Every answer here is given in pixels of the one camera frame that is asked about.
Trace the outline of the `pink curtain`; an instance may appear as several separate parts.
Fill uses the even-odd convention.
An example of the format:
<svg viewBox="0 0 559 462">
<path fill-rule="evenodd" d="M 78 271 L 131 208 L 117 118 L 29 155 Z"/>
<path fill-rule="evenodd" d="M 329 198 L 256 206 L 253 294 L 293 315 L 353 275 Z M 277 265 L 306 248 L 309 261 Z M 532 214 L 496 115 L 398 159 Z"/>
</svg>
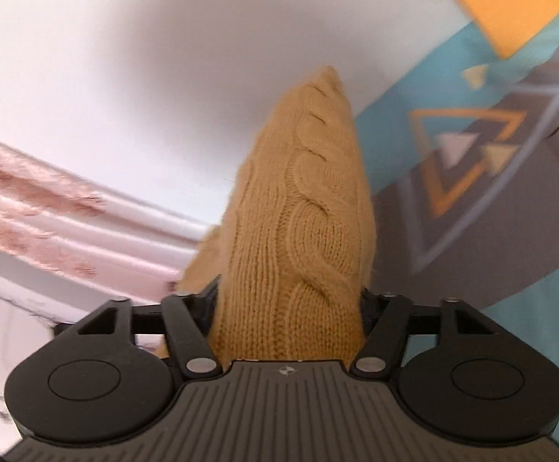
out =
<svg viewBox="0 0 559 462">
<path fill-rule="evenodd" d="M 83 181 L 0 143 L 0 253 L 116 296 L 158 300 L 208 224 Z"/>
</svg>

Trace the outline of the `mustard cable-knit sweater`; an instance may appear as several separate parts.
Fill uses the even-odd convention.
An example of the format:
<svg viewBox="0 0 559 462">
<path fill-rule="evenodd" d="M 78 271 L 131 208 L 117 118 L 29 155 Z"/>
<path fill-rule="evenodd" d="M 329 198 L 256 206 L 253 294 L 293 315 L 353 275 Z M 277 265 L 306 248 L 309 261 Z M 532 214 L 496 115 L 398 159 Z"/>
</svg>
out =
<svg viewBox="0 0 559 462">
<path fill-rule="evenodd" d="M 360 298 L 375 253 L 353 113 L 326 67 L 278 101 L 176 287 L 218 283 L 207 340 L 223 365 L 349 362 L 365 341 Z"/>
</svg>

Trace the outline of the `blue grey patterned bedsheet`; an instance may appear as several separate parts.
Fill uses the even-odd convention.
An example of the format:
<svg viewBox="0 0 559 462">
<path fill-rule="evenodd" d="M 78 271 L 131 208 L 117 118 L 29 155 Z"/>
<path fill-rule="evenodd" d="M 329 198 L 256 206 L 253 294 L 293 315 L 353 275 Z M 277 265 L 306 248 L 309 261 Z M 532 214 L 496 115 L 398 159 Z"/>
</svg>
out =
<svg viewBox="0 0 559 462">
<path fill-rule="evenodd" d="M 559 15 L 507 60 L 473 24 L 358 117 L 371 288 L 491 306 L 559 293 Z"/>
</svg>

